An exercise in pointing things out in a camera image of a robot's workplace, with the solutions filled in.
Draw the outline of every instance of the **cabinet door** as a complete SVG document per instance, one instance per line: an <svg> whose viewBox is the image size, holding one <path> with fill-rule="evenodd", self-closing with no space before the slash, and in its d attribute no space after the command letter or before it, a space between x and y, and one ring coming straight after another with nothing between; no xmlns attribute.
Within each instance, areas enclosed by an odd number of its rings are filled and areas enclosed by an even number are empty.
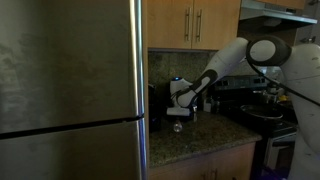
<svg viewBox="0 0 320 180"><path fill-rule="evenodd" d="M212 180L249 180L254 144L227 150L211 160L209 177Z"/></svg>
<svg viewBox="0 0 320 180"><path fill-rule="evenodd" d="M192 49L221 49L237 36L240 0L195 0Z"/></svg>
<svg viewBox="0 0 320 180"><path fill-rule="evenodd" d="M206 180L208 179L208 162L194 163L178 170L179 180Z"/></svg>
<svg viewBox="0 0 320 180"><path fill-rule="evenodd" d="M148 0L148 47L191 48L193 0Z"/></svg>
<svg viewBox="0 0 320 180"><path fill-rule="evenodd" d="M167 171L162 174L150 175L149 180L177 180L177 171Z"/></svg>

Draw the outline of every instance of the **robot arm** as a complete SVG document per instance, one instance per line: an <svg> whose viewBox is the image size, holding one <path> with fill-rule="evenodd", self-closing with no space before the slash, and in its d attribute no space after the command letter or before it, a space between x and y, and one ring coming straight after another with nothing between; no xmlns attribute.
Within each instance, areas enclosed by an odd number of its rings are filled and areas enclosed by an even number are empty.
<svg viewBox="0 0 320 180"><path fill-rule="evenodd" d="M236 38L213 56L202 75L193 83L188 84L184 79L174 79L171 81L170 92L174 107L168 108L167 114L188 116L189 109L192 109L197 95L214 82L229 74L245 57L247 45L248 41L246 39Z"/></svg>
<svg viewBox="0 0 320 180"><path fill-rule="evenodd" d="M299 123L290 179L320 179L320 47L315 44L287 46L266 36L253 42L237 38L210 60L194 83L172 92L174 108L190 109L197 94L227 75L246 56L257 66L279 66Z"/></svg>

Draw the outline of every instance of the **wooden cabinet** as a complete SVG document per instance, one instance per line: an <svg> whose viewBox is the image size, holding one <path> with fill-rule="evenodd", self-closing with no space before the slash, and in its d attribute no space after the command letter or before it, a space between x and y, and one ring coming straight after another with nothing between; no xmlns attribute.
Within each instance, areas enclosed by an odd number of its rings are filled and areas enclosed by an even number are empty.
<svg viewBox="0 0 320 180"><path fill-rule="evenodd" d="M148 0L148 47L210 49L237 35L241 0Z"/></svg>
<svg viewBox="0 0 320 180"><path fill-rule="evenodd" d="M305 0L257 0L260 2L276 4L294 9L303 9Z"/></svg>
<svg viewBox="0 0 320 180"><path fill-rule="evenodd" d="M150 180L249 180L255 143L150 169Z"/></svg>

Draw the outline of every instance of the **lower cabinet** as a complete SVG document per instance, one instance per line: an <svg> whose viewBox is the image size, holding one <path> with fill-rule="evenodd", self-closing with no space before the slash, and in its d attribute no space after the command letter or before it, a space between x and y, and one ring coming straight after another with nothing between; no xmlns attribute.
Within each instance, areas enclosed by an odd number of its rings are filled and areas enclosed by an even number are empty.
<svg viewBox="0 0 320 180"><path fill-rule="evenodd" d="M255 143L150 169L150 180L249 180Z"/></svg>

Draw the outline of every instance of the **stainless steel refrigerator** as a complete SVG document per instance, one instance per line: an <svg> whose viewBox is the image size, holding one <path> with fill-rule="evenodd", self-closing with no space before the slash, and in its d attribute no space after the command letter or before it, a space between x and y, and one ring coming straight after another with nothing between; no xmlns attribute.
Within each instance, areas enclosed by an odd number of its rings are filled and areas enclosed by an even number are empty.
<svg viewBox="0 0 320 180"><path fill-rule="evenodd" d="M0 179L146 179L141 2L0 0Z"/></svg>

